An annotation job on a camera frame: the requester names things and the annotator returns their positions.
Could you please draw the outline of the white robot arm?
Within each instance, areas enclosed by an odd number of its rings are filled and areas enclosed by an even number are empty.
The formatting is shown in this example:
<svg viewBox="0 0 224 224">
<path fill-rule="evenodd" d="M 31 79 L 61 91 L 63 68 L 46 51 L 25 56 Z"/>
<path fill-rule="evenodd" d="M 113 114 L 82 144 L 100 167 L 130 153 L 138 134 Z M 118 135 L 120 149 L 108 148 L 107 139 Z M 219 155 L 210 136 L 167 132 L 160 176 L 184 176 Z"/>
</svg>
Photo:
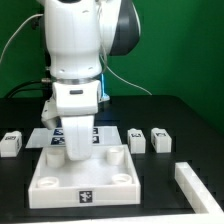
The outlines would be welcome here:
<svg viewBox="0 0 224 224">
<path fill-rule="evenodd" d="M 42 122 L 62 124 L 71 160 L 92 154 L 94 116 L 101 101 L 97 76 L 106 57 L 128 54 L 141 33 L 132 0 L 37 0 L 44 7 L 46 48 L 53 78 Z"/>
</svg>

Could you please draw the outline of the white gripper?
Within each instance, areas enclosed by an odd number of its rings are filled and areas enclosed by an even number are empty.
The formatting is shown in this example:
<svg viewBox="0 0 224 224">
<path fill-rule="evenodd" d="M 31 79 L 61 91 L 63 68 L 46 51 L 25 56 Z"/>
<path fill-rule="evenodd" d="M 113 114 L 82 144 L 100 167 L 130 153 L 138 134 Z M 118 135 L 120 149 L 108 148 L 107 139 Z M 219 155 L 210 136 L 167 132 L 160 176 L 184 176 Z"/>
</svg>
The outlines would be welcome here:
<svg viewBox="0 0 224 224">
<path fill-rule="evenodd" d="M 70 160 L 86 160 L 92 154 L 94 117 L 98 112 L 100 82 L 68 85 L 55 82 L 53 93 Z"/>
</svg>

